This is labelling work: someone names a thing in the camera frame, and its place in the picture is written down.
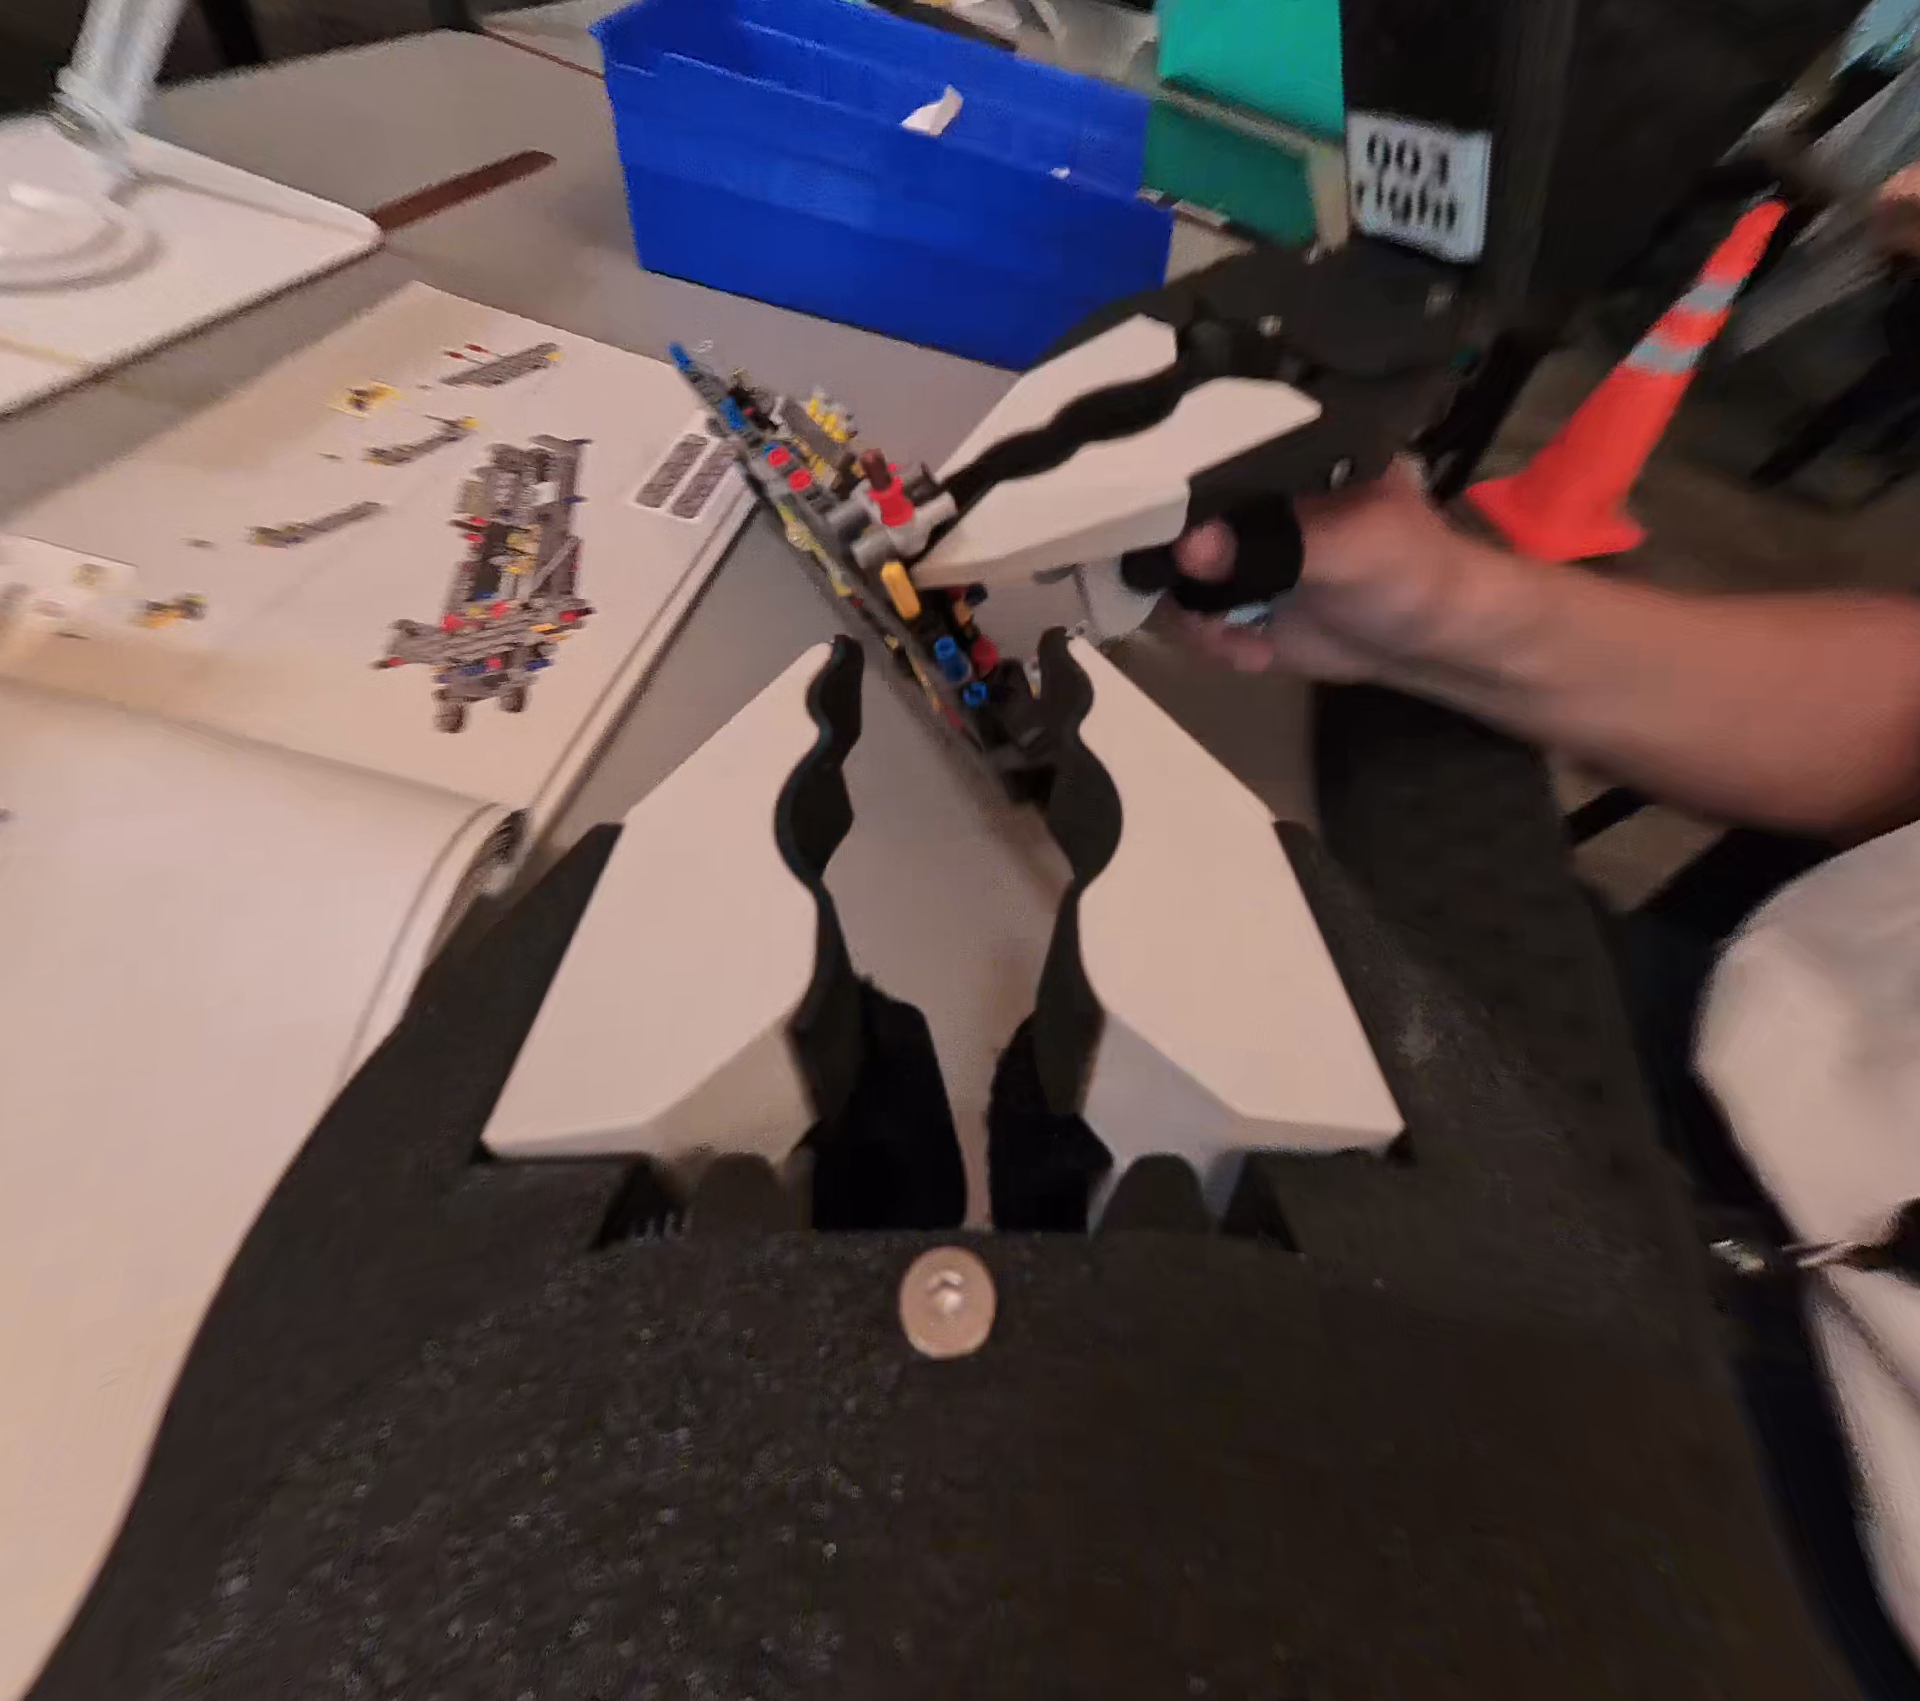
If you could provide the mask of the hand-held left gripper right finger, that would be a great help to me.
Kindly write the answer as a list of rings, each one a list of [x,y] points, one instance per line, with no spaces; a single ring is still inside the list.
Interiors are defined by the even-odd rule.
[[[1087,639],[1046,633],[1046,826],[1068,862],[1034,994],[1044,1110],[1227,1217],[1259,1158],[1389,1158],[1404,1115],[1285,826]]]

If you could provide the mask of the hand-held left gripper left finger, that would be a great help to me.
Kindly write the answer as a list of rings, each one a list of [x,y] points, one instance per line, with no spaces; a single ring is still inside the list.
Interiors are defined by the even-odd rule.
[[[862,984],[829,889],[865,650],[804,649],[618,826],[482,1133],[504,1160],[785,1167],[845,1120]]]

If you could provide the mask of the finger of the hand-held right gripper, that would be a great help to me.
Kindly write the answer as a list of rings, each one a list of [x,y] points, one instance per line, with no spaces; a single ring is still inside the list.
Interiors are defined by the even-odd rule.
[[[1189,395],[1181,330],[1132,314],[1024,372],[936,476],[956,504],[1067,468],[1082,451],[1142,435]]]
[[[1023,584],[1173,542],[1203,476],[1321,415],[1309,394],[1279,380],[1208,380],[1132,434],[991,480],[915,565],[915,580]]]

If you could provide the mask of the lego chassis model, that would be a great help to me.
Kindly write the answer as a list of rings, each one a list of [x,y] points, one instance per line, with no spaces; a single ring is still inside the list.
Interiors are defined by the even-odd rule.
[[[983,622],[983,584],[915,577],[936,531],[956,518],[945,482],[878,447],[824,389],[777,392],[744,372],[719,372],[707,351],[685,344],[671,344],[667,356],[789,546],[876,634],[935,724],[1011,798],[1043,800],[1053,744],[1039,671]]]

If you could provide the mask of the person's right hand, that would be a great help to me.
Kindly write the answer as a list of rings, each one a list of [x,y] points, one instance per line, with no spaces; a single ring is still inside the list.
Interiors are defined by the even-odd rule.
[[[1299,501],[1304,562],[1261,621],[1164,612],[1201,652],[1242,672],[1378,685],[1466,705],[1491,672],[1489,611],[1509,557],[1454,522],[1409,458]]]

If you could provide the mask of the blue plastic bin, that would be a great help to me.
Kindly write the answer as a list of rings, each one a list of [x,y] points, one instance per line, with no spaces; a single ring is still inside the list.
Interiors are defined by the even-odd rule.
[[[1167,280],[1136,92],[842,0],[590,32],[648,271],[1011,370]]]

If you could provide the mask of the orange traffic cone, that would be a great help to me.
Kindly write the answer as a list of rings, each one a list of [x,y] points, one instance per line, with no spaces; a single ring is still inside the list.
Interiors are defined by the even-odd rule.
[[[1572,565],[1620,557],[1645,541],[1630,492],[1786,212],[1779,198],[1750,203],[1693,284],[1539,451],[1518,469],[1466,490],[1473,512],[1506,546]]]

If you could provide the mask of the open instruction booklet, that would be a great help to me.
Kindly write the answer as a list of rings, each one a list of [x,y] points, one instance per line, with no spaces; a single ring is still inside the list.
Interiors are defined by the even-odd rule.
[[[741,518],[677,365],[422,284],[4,518],[4,1696],[283,1173]]]

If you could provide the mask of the person's white shirt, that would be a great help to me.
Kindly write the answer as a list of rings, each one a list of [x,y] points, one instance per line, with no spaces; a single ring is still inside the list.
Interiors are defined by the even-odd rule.
[[[1693,1071],[1811,1253],[1797,1289],[1855,1524],[1919,1644],[1919,839],[1846,850],[1758,909],[1703,999]]]

